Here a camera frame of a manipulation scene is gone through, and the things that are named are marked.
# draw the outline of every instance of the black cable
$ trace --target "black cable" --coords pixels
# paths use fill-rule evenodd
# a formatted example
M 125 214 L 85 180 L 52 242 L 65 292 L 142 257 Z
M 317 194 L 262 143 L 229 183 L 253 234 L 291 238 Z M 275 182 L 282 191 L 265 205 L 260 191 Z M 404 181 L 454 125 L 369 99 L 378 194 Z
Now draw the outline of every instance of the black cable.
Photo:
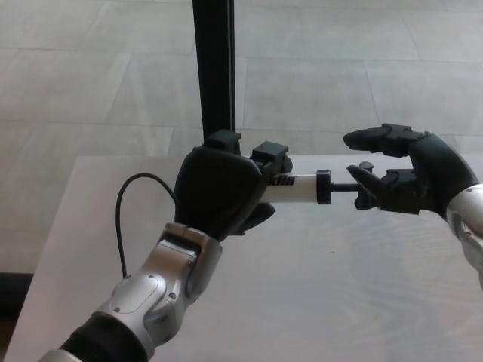
M 132 183 L 136 179 L 141 179 L 141 178 L 148 178 L 148 179 L 153 179 L 157 181 L 161 186 L 165 188 L 165 190 L 168 192 L 168 194 L 171 196 L 171 198 L 174 201 L 175 207 L 178 210 L 182 210 L 183 208 L 181 207 L 180 201 L 174 194 L 173 190 L 169 187 L 169 185 L 157 177 L 155 174 L 152 173 L 147 173 L 147 172 L 142 172 L 142 173 L 137 173 L 131 177 L 129 177 L 125 182 L 122 184 L 121 189 L 119 190 L 118 193 L 118 198 L 117 201 L 115 202 L 115 234 L 118 239 L 118 248 L 119 248 L 119 259 L 121 260 L 121 268 L 122 268 L 122 277 L 126 278 L 128 275 L 128 271 L 126 269 L 126 258 L 124 255 L 124 247 L 122 246 L 122 235 L 121 235 L 121 202 L 122 202 L 122 196 L 124 195 L 124 192 L 126 191 L 126 188 L 129 186 L 130 183 Z

